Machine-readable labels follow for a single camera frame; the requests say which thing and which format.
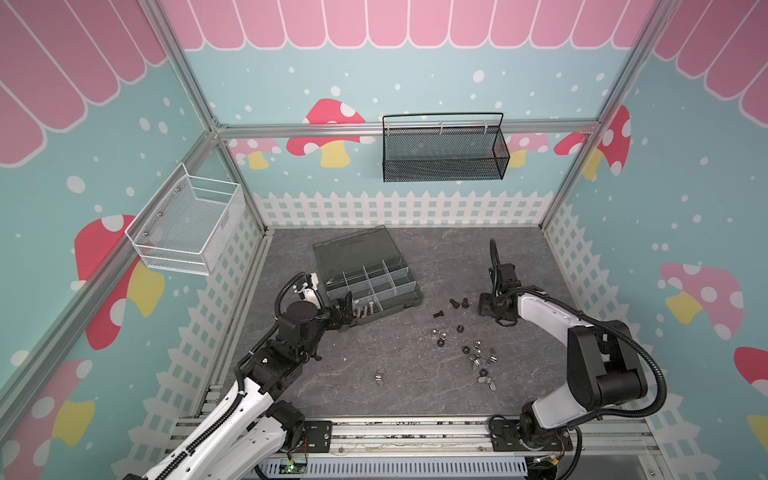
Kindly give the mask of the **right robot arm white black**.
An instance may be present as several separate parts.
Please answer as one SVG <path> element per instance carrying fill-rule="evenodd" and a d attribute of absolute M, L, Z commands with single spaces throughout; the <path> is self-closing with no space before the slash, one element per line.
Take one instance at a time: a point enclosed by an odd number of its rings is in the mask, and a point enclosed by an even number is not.
<path fill-rule="evenodd" d="M 517 437 L 525 448 L 545 448 L 592 420 L 645 418 L 665 405 L 662 369 L 622 321 L 597 320 L 523 285 L 511 263 L 493 262 L 489 276 L 491 291 L 480 296 L 480 315 L 502 326 L 532 323 L 566 347 L 565 384 L 522 407 Z"/>

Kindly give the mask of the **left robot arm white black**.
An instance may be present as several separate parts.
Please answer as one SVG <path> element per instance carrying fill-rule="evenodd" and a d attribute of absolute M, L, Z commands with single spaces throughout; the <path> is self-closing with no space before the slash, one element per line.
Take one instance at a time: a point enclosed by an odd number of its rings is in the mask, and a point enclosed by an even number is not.
<path fill-rule="evenodd" d="M 325 332 L 347 322 L 350 309 L 301 300 L 275 313 L 267 334 L 234 367 L 235 383 L 224 398 L 143 479 L 241 479 L 300 442 L 305 416 L 280 396 L 319 358 Z"/>

